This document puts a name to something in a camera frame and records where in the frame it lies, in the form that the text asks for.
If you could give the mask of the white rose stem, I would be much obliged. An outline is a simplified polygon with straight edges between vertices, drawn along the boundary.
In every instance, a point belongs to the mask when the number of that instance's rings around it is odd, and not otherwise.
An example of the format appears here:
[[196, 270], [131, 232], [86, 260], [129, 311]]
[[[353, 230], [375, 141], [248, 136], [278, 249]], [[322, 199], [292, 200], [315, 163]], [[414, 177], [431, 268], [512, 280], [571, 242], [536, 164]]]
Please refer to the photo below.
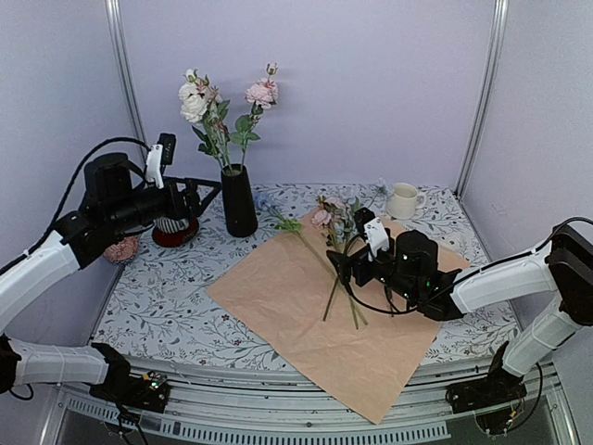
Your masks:
[[214, 158], [223, 175], [232, 176], [230, 136], [224, 123], [230, 101], [221, 98], [207, 74], [200, 76], [197, 69], [189, 69], [183, 77], [178, 92], [182, 102], [180, 113], [199, 140], [197, 150]]

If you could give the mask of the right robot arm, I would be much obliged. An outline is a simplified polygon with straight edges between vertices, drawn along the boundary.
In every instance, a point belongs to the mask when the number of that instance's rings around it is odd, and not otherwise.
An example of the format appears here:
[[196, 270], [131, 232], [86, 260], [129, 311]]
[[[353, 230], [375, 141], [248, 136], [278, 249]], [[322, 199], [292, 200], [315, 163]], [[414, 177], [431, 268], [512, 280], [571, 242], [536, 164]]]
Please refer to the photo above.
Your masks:
[[492, 362], [479, 396], [498, 404], [539, 360], [592, 324], [592, 244], [569, 222], [539, 245], [486, 266], [443, 272], [438, 244], [412, 230], [391, 237], [379, 220], [362, 225], [365, 246], [352, 255], [326, 253], [348, 294], [353, 285], [380, 282], [407, 302], [406, 312], [434, 321], [462, 318], [485, 306], [549, 292], [549, 305]]

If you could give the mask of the peach wrapping paper sheet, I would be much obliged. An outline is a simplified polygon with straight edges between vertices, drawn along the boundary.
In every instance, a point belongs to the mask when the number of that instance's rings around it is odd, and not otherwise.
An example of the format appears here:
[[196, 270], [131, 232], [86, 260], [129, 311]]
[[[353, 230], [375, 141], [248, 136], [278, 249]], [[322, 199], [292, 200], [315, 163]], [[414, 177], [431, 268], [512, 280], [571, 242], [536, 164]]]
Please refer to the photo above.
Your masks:
[[[302, 219], [303, 236], [325, 257], [321, 230]], [[208, 287], [208, 295], [302, 375], [370, 422], [380, 424], [420, 365], [441, 324], [418, 312], [384, 313], [383, 286], [353, 288], [373, 306], [356, 329], [347, 293], [338, 288], [322, 320], [334, 279], [291, 234], [256, 248]]]

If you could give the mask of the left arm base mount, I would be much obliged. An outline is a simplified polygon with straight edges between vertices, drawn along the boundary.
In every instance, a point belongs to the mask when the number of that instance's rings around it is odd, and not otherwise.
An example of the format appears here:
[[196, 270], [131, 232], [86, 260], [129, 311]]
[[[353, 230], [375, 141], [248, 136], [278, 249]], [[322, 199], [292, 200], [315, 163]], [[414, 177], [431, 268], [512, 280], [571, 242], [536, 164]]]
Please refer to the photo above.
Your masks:
[[89, 394], [116, 405], [164, 413], [170, 395], [165, 374], [149, 371], [142, 376], [131, 375], [130, 363], [105, 343], [92, 343], [104, 357], [108, 369], [105, 380], [90, 386]]

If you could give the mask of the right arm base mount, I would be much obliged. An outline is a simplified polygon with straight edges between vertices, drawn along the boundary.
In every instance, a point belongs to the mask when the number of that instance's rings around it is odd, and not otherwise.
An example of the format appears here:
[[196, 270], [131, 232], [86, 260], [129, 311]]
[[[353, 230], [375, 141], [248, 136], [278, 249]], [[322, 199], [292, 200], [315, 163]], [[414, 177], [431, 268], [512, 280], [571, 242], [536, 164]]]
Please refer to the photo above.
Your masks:
[[523, 407], [527, 395], [524, 378], [512, 375], [502, 368], [503, 354], [508, 346], [509, 341], [506, 341], [499, 347], [485, 377], [451, 384], [446, 389], [445, 400], [453, 413], [466, 413], [505, 402], [518, 401], [514, 408], [482, 413], [474, 418], [477, 426], [489, 437], [506, 436], [521, 428], [535, 413], [543, 391], [543, 370], [537, 362], [539, 382], [536, 401], [530, 412], [524, 414]]

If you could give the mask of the pink rose stem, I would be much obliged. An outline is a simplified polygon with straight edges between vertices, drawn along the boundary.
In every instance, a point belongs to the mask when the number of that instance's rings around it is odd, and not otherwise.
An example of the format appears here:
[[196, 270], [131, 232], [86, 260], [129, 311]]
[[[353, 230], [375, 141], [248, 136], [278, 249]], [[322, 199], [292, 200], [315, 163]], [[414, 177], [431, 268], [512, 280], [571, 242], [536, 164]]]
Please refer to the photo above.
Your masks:
[[244, 93], [245, 101], [250, 106], [247, 114], [239, 116], [234, 124], [234, 132], [230, 134], [231, 142], [240, 147], [240, 170], [244, 169], [246, 152], [251, 142], [256, 142], [260, 136], [255, 133], [265, 111], [274, 107], [279, 99], [279, 87], [274, 80], [278, 64], [268, 63], [265, 68], [266, 75], [251, 84]]

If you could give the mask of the green paper flower bouquet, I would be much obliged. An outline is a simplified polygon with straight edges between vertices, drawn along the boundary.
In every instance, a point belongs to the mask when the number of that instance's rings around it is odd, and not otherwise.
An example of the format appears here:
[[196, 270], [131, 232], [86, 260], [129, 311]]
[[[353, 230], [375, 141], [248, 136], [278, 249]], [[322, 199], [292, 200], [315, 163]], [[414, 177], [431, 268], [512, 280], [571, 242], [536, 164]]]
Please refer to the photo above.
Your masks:
[[336, 277], [330, 292], [330, 297], [325, 306], [322, 320], [326, 322], [329, 318], [329, 312], [334, 302], [334, 296], [337, 289], [341, 286], [347, 293], [349, 308], [355, 328], [359, 328], [359, 321], [367, 325], [368, 322], [362, 311], [357, 306], [356, 301], [348, 293], [344, 286], [346, 278], [347, 259], [350, 250], [362, 239], [360, 229], [355, 222], [355, 213], [361, 210], [362, 206], [357, 197], [343, 199], [340, 197], [326, 197], [319, 195], [317, 197], [318, 209], [311, 218], [311, 223], [320, 230], [323, 230], [325, 236], [327, 258], [335, 269]]

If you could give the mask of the blue hydrangea stem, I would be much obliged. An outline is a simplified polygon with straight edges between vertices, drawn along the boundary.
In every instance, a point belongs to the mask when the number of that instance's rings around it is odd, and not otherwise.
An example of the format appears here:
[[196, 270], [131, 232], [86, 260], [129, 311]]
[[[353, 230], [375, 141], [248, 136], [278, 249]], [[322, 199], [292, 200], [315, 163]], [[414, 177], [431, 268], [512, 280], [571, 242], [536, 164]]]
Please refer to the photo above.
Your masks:
[[280, 212], [278, 205], [264, 192], [257, 192], [254, 195], [254, 203], [256, 210], [268, 212], [276, 220], [276, 227], [284, 233], [294, 235], [307, 248], [307, 250], [314, 256], [321, 267], [334, 279], [337, 280], [335, 270], [331, 267], [320, 253], [311, 245], [311, 243], [303, 236], [303, 224], [294, 219], [284, 217]]

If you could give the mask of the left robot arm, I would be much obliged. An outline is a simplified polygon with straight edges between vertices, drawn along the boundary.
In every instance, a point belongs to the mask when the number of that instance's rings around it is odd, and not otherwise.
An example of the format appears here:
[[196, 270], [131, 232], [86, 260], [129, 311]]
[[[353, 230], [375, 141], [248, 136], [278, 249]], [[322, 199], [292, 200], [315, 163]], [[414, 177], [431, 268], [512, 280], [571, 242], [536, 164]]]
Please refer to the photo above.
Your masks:
[[[192, 221], [221, 191], [221, 184], [165, 177], [169, 159], [149, 155], [145, 168], [124, 153], [102, 155], [83, 167], [80, 207], [58, 214], [41, 244], [1, 273], [1, 326], [30, 306], [48, 288], [101, 257], [104, 251], [159, 218]], [[104, 343], [68, 348], [34, 345], [1, 337], [1, 390], [32, 383], [80, 382], [93, 394], [131, 401], [152, 384], [130, 374], [129, 362]]]

